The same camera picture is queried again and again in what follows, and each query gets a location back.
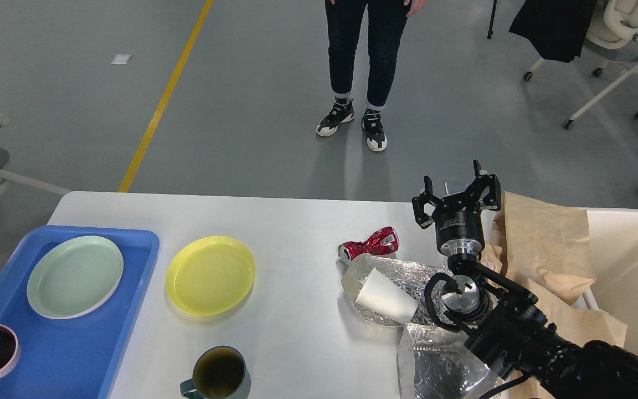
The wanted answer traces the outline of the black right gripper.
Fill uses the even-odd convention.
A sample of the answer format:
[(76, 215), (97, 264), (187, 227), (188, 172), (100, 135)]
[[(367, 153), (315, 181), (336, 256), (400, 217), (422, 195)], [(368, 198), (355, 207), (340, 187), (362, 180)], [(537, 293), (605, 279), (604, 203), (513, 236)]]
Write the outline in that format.
[[(425, 175), (424, 189), (411, 199), (416, 223), (421, 229), (435, 224), (436, 247), (445, 256), (458, 253), (479, 255), (485, 246), (481, 211), (502, 209), (502, 190), (498, 177), (472, 161), (474, 179), (461, 195), (436, 197), (432, 179)], [(433, 211), (425, 211), (426, 205)]]

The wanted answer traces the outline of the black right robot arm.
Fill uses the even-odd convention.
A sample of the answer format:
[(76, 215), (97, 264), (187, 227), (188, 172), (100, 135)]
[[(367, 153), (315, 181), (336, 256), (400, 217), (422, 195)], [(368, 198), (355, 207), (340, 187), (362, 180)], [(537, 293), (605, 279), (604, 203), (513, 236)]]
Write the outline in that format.
[(464, 346), (504, 381), (483, 397), (534, 378), (556, 398), (638, 398), (638, 356), (600, 340), (578, 346), (563, 339), (534, 293), (481, 264), (481, 212), (500, 210), (502, 195), (498, 177), (478, 161), (473, 166), (474, 181), (445, 197), (434, 195), (425, 176), (411, 204), (421, 228), (435, 227), (436, 248), (450, 270), (435, 273), (424, 287), (430, 320), (465, 333)]

